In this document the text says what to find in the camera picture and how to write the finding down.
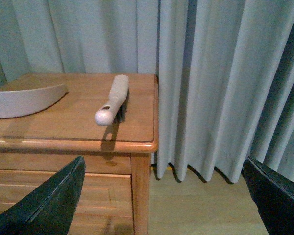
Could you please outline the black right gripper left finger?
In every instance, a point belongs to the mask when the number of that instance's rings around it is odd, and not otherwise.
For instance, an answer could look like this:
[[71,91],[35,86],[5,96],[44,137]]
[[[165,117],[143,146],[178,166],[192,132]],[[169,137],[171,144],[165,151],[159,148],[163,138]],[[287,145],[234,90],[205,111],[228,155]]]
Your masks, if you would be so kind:
[[85,177],[78,156],[17,204],[0,214],[0,235],[66,235]]

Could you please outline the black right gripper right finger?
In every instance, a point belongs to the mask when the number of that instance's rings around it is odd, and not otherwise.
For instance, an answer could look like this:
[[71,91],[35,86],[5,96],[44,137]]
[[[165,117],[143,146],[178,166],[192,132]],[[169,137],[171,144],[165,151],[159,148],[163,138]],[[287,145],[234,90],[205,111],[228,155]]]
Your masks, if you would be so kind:
[[243,175],[268,234],[294,235],[294,182],[251,157]]

